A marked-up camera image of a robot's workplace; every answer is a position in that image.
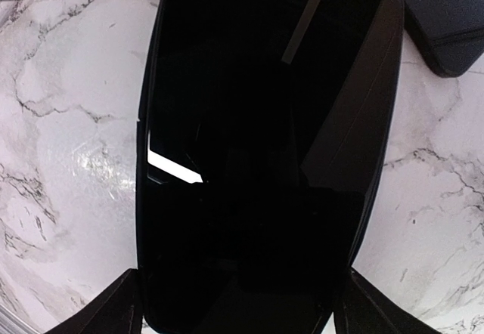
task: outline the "black object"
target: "black object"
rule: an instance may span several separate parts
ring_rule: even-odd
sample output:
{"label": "black object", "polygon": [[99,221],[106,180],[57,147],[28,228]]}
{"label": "black object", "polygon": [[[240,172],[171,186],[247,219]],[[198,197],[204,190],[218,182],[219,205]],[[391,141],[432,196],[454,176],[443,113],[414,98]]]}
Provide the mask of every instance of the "black object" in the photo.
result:
{"label": "black object", "polygon": [[162,0],[139,110],[139,270],[49,333],[136,334],[144,314],[166,333],[299,334],[331,311],[339,334],[434,332],[350,268],[383,165],[403,10]]}
{"label": "black object", "polygon": [[46,334],[139,334],[143,309],[136,270],[127,270],[79,313]]}
{"label": "black object", "polygon": [[438,334],[374,288],[362,275],[350,270],[334,305],[338,334]]}
{"label": "black object", "polygon": [[405,0],[406,28],[432,71],[456,77],[484,51],[484,0]]}

